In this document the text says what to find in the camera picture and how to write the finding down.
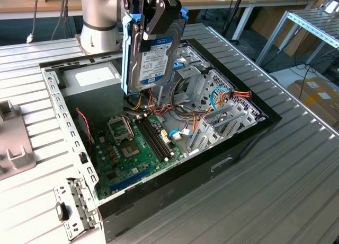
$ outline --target blue hard drive label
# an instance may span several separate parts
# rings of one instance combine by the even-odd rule
[[[141,59],[140,82],[153,83],[160,80],[166,71],[167,50],[172,45],[173,38],[158,38],[152,41],[149,52],[144,52]]]

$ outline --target expansion slot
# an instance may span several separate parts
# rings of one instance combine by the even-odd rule
[[[146,139],[148,145],[157,155],[159,161],[163,162],[166,158],[169,159],[171,157],[170,151],[155,132],[150,122],[146,118],[142,118],[137,119],[135,123]]]
[[[122,182],[116,183],[115,185],[113,185],[113,186],[110,187],[110,191],[111,191],[111,192],[112,192],[112,191],[115,191],[115,190],[117,190],[117,189],[120,189],[120,188],[122,188],[122,187],[124,187],[124,186],[127,186],[127,185],[133,183],[134,181],[136,181],[136,180],[138,180],[138,179],[144,177],[151,169],[152,169],[152,166],[146,168],[146,169],[145,169],[144,171],[142,171],[142,172],[139,172],[139,173],[133,175],[132,177],[130,177],[130,178],[128,178],[128,179],[123,180]]]

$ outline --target desk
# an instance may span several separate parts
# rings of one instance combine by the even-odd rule
[[[261,6],[288,6],[306,5],[310,9],[317,0],[242,0],[240,7],[245,7],[245,12],[232,39],[239,39],[246,22],[254,7]],[[231,0],[180,0],[183,6],[189,10],[229,8]],[[0,20],[27,19],[33,17],[34,1],[32,0],[0,0]],[[69,0],[68,15],[82,15],[81,0]],[[48,0],[46,3],[38,3],[37,17],[57,17],[60,14],[60,0]]]
[[[188,25],[183,38],[195,38],[282,120],[246,158],[113,243],[332,243],[339,232],[338,133],[213,29]],[[81,55],[75,39],[0,47],[0,98],[20,105],[38,161],[0,181],[4,243],[68,243],[52,189],[76,167],[38,63]],[[75,243],[104,244],[103,234]]]

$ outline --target motherboard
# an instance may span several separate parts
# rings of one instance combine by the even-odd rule
[[[112,118],[92,138],[91,160],[99,176],[95,186],[99,200],[183,158],[153,114]]]

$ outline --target slotted metal surface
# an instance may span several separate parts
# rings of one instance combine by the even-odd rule
[[[184,38],[196,38],[283,119],[244,160],[113,243],[332,243],[339,234],[338,137],[214,31],[189,25]],[[20,105],[39,161],[0,181],[2,240],[68,242],[52,188],[76,169],[37,64],[81,55],[73,39],[0,48],[0,98]],[[76,243],[104,243],[103,234]]]
[[[320,9],[288,11],[287,18],[319,37],[332,47],[339,47],[339,17]]]

